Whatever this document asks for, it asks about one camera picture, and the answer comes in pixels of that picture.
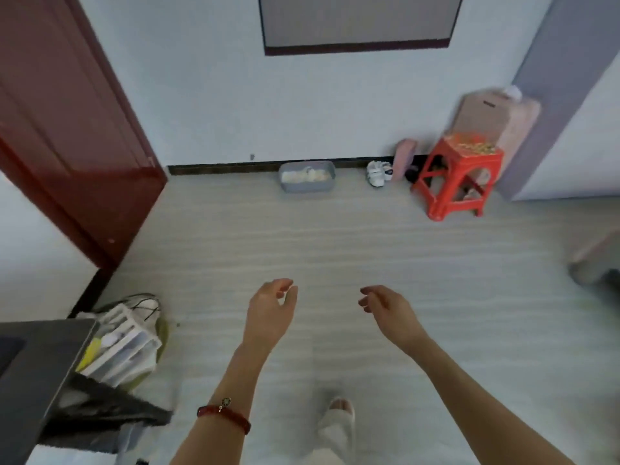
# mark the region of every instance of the white wall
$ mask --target white wall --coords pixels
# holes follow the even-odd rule
[[[620,195],[620,54],[516,199]]]
[[[81,0],[162,164],[389,154],[509,84],[551,0],[464,0],[449,49],[265,57],[258,0]]]
[[[0,172],[0,322],[62,319],[97,268]]]

